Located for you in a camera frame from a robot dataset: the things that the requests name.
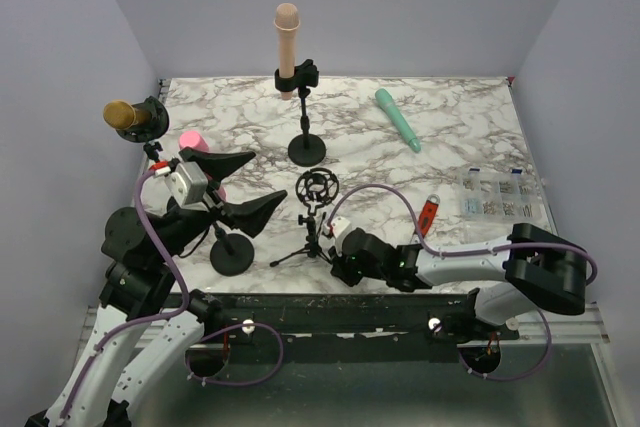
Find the black tripod shock-mount stand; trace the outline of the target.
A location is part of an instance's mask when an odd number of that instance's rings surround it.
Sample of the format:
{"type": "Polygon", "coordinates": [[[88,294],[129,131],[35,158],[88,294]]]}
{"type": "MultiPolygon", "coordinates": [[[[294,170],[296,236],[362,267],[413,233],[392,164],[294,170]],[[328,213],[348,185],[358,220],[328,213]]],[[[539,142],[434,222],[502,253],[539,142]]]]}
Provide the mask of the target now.
{"type": "Polygon", "coordinates": [[[297,179],[295,184],[295,194],[298,201],[307,209],[305,215],[298,216],[298,224],[306,227],[305,244],[281,259],[272,261],[269,266],[276,267],[297,255],[305,255],[308,258],[320,258],[330,263],[329,257],[322,251],[320,246],[321,228],[317,226],[316,215],[321,213],[321,222],[326,218],[323,209],[328,207],[336,199],[339,193],[339,180],[329,169],[314,167],[297,179]]]}

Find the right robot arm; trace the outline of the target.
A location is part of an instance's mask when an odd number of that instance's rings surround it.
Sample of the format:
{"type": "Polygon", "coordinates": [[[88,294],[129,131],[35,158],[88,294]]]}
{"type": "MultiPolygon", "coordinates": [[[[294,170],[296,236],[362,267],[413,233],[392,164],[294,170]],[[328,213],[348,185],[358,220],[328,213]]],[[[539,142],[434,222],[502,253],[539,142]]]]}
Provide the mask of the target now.
{"type": "Polygon", "coordinates": [[[508,319],[539,309],[565,316],[585,311],[588,257],[584,249],[529,223],[491,241],[445,248],[423,243],[393,246],[344,218],[325,225],[332,245],[331,273],[348,286],[364,278],[401,292],[443,284],[489,281],[472,293],[460,326],[480,339],[508,319]]]}

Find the black round-base clip stand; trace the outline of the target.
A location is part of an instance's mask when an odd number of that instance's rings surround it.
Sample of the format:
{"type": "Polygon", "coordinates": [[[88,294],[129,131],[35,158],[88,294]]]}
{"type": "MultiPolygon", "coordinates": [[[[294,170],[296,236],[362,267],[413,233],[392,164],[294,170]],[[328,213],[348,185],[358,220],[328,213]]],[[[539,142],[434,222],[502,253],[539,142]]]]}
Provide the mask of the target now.
{"type": "Polygon", "coordinates": [[[318,165],[326,156],[326,145],[317,135],[310,132],[310,119],[307,113],[306,99],[311,89],[318,86],[319,70],[312,59],[305,60],[294,67],[292,78],[285,79],[279,70],[274,73],[275,88],[280,93],[297,91],[300,99],[301,133],[294,137],[288,145],[288,157],[296,165],[301,167],[313,167],[318,165]]]}

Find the mint green microphone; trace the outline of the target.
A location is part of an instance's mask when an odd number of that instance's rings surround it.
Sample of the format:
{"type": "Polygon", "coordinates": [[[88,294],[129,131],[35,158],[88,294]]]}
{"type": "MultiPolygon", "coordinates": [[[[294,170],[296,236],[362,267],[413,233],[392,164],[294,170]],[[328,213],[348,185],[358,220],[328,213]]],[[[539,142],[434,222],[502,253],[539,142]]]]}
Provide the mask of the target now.
{"type": "Polygon", "coordinates": [[[398,133],[414,153],[421,151],[420,141],[397,107],[391,94],[384,88],[375,92],[375,100],[380,109],[387,115],[398,133]]]}

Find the beige microphone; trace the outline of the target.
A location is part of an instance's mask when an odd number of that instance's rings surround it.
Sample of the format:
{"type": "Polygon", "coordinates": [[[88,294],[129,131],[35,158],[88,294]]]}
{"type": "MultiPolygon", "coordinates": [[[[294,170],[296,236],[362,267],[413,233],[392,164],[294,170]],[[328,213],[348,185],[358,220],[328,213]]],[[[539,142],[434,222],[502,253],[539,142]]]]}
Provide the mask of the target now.
{"type": "Polygon", "coordinates": [[[274,25],[278,34],[279,76],[294,76],[296,35],[300,26],[298,8],[292,3],[282,3],[276,8],[274,25]]]}

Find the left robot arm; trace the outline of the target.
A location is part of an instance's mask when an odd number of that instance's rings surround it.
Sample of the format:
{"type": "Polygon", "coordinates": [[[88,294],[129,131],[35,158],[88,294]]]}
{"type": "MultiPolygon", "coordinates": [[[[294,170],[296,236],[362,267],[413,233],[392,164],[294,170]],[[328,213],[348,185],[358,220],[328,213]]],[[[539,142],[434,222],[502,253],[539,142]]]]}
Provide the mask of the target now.
{"type": "Polygon", "coordinates": [[[241,204],[218,194],[222,180],[254,159],[184,148],[169,161],[157,143],[136,181],[133,204],[115,211],[101,247],[112,261],[86,347],[65,387],[29,426],[127,426],[134,402],[195,341],[214,340],[222,319],[204,293],[187,287],[174,259],[209,230],[211,265],[223,276],[254,261],[253,238],[286,198],[284,190],[241,204]]]}

